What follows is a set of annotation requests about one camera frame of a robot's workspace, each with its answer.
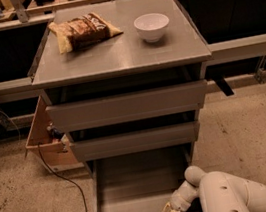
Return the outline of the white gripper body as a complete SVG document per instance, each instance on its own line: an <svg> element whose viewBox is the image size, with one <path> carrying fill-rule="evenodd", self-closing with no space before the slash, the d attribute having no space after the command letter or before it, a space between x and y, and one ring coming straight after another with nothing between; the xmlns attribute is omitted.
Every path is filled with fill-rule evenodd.
<svg viewBox="0 0 266 212"><path fill-rule="evenodd" d="M186 180L173 192L169 203L171 209L178 212L187 212L194 199L198 198L198 188Z"/></svg>

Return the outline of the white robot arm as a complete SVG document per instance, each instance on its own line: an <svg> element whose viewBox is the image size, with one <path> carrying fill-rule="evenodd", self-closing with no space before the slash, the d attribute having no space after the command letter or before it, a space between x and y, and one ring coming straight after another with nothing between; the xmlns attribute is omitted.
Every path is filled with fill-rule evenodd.
<svg viewBox="0 0 266 212"><path fill-rule="evenodd" d="M206 173L189 166L185 181L176 189L162 212L187 212L199 199L202 212L266 212L266 185L235 175Z"/></svg>

